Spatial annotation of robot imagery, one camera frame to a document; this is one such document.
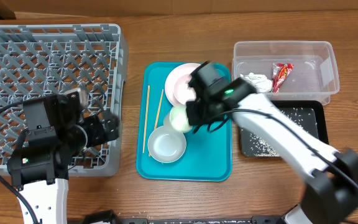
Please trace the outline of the white paper cup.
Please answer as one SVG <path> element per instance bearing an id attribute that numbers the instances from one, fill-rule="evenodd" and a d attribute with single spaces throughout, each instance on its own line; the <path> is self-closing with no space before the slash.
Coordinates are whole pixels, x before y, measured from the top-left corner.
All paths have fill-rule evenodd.
<path id="1" fill-rule="evenodd" d="M 166 115 L 163 125 L 171 127 L 182 133 L 188 133 L 193 129 L 193 127 L 189 124 L 186 107 L 183 105 L 174 106 Z"/>

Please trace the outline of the grey bowl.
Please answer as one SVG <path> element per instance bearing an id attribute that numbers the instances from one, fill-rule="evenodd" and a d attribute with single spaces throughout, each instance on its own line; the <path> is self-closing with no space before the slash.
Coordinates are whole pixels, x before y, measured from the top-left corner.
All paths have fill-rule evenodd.
<path id="1" fill-rule="evenodd" d="M 186 138 L 182 132 L 170 126 L 161 126 L 152 131 L 147 146 L 150 156 L 156 161 L 172 163 L 184 155 Z"/>

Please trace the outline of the white tissue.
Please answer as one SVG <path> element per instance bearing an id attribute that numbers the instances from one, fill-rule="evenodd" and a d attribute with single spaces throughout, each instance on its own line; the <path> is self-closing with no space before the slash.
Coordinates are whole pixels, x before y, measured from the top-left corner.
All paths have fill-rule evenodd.
<path id="1" fill-rule="evenodd" d="M 240 77 L 253 85 L 258 93 L 268 93 L 272 91 L 273 81 L 269 80 L 263 74 L 249 73 L 248 75 L 240 74 Z"/>

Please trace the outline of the red snack wrapper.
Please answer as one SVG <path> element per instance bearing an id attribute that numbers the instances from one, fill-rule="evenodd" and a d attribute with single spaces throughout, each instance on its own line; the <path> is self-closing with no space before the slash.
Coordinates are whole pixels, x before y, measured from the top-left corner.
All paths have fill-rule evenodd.
<path id="1" fill-rule="evenodd" d="M 287 79 L 287 76 L 293 70 L 292 63 L 274 63 L 273 64 L 273 87 L 272 91 L 277 93 L 282 83 Z"/>

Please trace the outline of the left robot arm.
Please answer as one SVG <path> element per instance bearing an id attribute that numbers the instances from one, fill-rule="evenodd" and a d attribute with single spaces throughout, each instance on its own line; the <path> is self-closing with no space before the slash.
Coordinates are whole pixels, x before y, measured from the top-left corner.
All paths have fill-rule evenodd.
<path id="1" fill-rule="evenodd" d="M 68 167 L 73 156 L 87 147 L 119 138 L 121 121 L 109 111 L 103 117 L 82 118 L 77 110 L 26 109 L 28 145 L 17 143 L 8 160 L 12 185 L 22 195 L 26 223 L 35 213 L 36 223 L 66 223 Z"/>

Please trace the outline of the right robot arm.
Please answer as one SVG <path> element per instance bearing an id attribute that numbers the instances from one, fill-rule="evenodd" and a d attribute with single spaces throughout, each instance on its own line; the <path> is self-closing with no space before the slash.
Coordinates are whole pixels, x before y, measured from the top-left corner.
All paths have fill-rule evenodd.
<path id="1" fill-rule="evenodd" d="M 307 133 L 249 82 L 192 78 L 196 100 L 186 104 L 196 128 L 233 120 L 262 138 L 306 185 L 302 201 L 279 223 L 341 223 L 358 208 L 358 154 L 344 154 Z"/>

